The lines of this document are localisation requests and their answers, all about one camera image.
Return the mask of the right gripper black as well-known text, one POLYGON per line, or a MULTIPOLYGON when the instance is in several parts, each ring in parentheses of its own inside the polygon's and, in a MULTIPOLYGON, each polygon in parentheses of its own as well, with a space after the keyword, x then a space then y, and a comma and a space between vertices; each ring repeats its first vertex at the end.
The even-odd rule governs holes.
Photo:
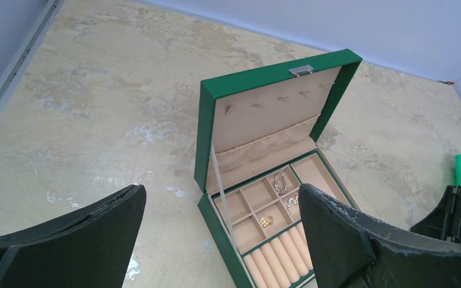
POLYGON ((413 225, 410 231, 461 244, 461 186, 448 185, 436 208, 413 225))

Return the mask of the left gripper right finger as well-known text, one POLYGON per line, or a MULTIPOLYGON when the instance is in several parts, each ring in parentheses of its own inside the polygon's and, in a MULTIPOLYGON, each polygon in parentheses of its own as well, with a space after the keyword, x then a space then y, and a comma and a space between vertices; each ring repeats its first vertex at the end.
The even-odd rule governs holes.
POLYGON ((299 200, 319 287, 461 287, 461 244, 392 226, 311 184, 299 200))

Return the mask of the green ring tray insert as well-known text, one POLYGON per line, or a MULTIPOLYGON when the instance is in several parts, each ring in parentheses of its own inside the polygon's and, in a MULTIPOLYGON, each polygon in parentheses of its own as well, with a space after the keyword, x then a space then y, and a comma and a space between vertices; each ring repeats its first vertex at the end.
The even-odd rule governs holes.
POLYGON ((286 209, 303 183, 357 206, 319 149, 201 198, 199 209, 236 287, 304 287, 314 279, 298 204, 286 209), (282 196, 273 187, 279 172, 288 189, 282 196))

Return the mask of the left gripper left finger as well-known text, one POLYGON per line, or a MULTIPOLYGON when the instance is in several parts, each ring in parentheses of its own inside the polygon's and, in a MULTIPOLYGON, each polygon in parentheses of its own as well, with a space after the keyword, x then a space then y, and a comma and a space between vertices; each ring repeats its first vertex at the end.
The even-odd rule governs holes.
POLYGON ((0 287, 121 287, 146 205, 143 185, 0 236, 0 287))

